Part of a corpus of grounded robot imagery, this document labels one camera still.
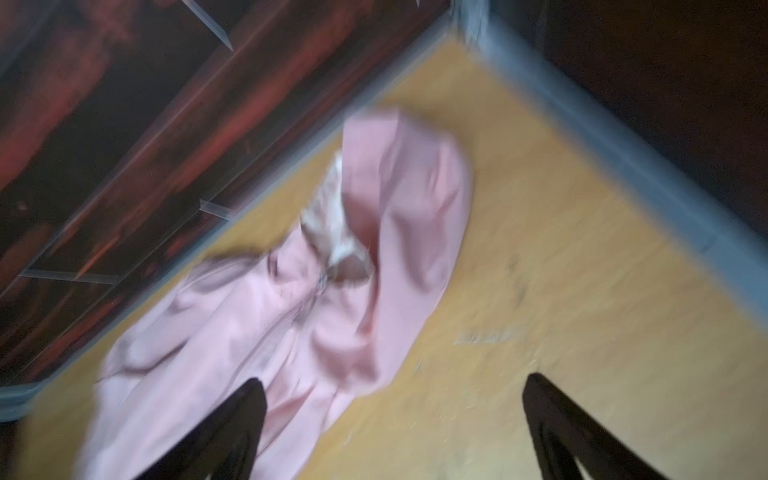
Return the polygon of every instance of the dark red painted surface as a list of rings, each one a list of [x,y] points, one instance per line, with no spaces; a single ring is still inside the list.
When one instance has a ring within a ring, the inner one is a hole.
[[[57,4],[58,0],[0,2],[0,74],[34,38]]]
[[[0,300],[0,378],[12,376],[108,290],[97,283],[21,278]]]
[[[200,199],[240,208],[449,6],[200,4],[234,52],[180,2],[62,0],[5,72],[0,305],[32,308],[35,288],[12,283],[25,267],[122,281],[99,301],[47,293],[65,313],[56,329],[19,337],[0,384],[43,379],[85,346],[218,225],[196,213]]]

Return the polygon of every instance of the dark wall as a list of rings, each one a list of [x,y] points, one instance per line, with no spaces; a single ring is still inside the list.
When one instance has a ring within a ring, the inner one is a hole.
[[[492,4],[552,64],[768,238],[768,4]]]

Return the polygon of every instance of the wooden floor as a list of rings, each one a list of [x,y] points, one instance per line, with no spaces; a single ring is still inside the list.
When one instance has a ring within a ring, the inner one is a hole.
[[[458,138],[472,216],[395,382],[353,403],[301,478],[540,478],[520,396],[534,371],[670,479],[768,478],[768,336],[585,150],[455,41],[383,103]],[[278,242],[338,146],[206,254]],[[35,400],[20,478],[70,476],[99,362],[169,287]]]

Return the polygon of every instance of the pink cloth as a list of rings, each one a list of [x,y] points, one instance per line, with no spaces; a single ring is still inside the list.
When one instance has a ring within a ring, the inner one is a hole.
[[[138,476],[257,377],[268,412],[251,478],[295,477],[402,365],[448,285],[471,190],[450,137],[398,111],[348,120],[281,246],[199,265],[115,343],[79,475]]]

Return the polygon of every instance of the floor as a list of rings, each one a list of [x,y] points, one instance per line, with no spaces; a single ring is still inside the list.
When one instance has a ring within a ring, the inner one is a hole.
[[[533,371],[670,479],[768,477],[768,336],[577,141],[452,39],[382,103],[457,137],[472,215],[395,382],[353,403],[301,478],[539,478],[520,397]],[[279,242],[339,144],[204,255]],[[99,362],[172,283],[38,396],[19,478],[70,477]]]

